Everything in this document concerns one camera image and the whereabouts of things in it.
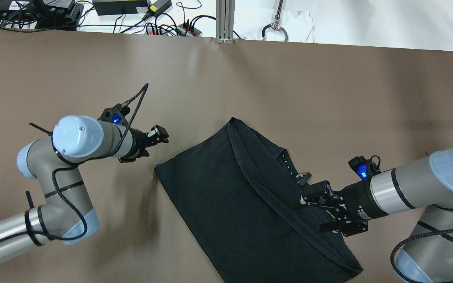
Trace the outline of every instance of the folded black shirt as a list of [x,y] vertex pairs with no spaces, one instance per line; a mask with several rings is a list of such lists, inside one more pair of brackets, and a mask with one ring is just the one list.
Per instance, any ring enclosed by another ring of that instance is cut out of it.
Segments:
[[226,283],[341,283],[362,271],[340,233],[319,233],[325,211],[295,209],[287,150],[241,120],[155,172]]

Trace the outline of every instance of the black electronic device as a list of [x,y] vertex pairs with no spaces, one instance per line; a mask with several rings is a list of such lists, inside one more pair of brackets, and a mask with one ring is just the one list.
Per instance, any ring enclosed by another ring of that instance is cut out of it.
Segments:
[[156,18],[160,16],[165,10],[171,7],[171,0],[157,0],[153,5],[149,6],[149,10],[153,12],[153,16]]
[[0,24],[36,23],[36,29],[76,30],[83,4],[74,0],[0,0]]
[[148,11],[149,0],[93,0],[99,16],[144,14]]

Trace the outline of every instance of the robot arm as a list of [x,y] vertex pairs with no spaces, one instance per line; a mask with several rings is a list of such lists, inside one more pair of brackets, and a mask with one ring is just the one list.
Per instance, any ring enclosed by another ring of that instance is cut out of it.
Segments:
[[383,173],[362,156],[349,165],[362,181],[341,191],[334,192],[328,181],[303,185],[300,203],[325,209],[335,218],[321,232],[351,236],[366,232],[369,220],[427,206],[411,237],[393,251],[392,262],[403,246],[393,266],[409,282],[453,281],[453,149]]
[[[138,93],[142,94],[138,106],[146,89],[147,85]],[[26,177],[38,179],[46,203],[35,208],[29,199],[29,210],[0,221],[0,262],[51,240],[71,245],[97,231],[99,221],[78,166],[108,156],[131,162],[148,156],[147,147],[168,143],[162,127],[155,126],[148,133],[130,128],[125,115],[133,99],[105,109],[99,120],[66,116],[49,136],[18,153],[18,169]]]

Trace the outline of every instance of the metal ring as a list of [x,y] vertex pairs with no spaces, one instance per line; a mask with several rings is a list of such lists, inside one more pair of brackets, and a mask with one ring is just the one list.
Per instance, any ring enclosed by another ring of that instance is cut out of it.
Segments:
[[[262,40],[265,40],[265,31],[269,28],[269,27],[272,27],[272,24],[268,24],[266,25],[265,27],[263,27],[263,29],[261,30],[261,36],[263,37]],[[289,37],[288,37],[288,33],[286,32],[286,30],[284,28],[281,28],[279,31],[282,31],[282,33],[284,33],[284,42],[288,42],[289,40]]]

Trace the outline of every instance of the blue led light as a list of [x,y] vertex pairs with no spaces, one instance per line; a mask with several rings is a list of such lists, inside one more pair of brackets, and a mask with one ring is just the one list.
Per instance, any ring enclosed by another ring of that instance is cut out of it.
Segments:
[[121,117],[118,113],[115,113],[115,115],[113,115],[113,123],[117,124],[119,121],[120,121]]
[[362,179],[366,179],[366,165],[365,164],[360,164],[357,168],[356,168],[356,174]]

